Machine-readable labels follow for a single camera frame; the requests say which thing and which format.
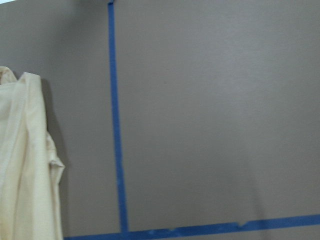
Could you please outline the brown paper table cover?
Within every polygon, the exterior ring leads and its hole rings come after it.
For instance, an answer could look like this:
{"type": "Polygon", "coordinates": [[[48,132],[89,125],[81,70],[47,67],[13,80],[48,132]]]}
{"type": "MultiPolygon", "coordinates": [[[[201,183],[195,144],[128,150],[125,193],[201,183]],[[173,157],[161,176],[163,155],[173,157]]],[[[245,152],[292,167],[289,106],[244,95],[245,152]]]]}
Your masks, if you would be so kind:
{"type": "Polygon", "coordinates": [[[0,6],[0,63],[41,77],[72,239],[317,240],[320,3],[0,6]]]}

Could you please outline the cream long-sleeve graphic shirt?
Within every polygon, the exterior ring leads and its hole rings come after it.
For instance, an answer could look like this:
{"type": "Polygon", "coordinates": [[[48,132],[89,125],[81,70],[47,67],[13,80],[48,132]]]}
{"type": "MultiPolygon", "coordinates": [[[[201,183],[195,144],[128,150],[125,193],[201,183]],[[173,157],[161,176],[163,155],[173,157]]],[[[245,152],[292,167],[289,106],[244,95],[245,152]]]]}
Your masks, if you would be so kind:
{"type": "Polygon", "coordinates": [[[59,182],[64,164],[47,130],[41,78],[0,69],[0,237],[63,238],[59,182]]]}

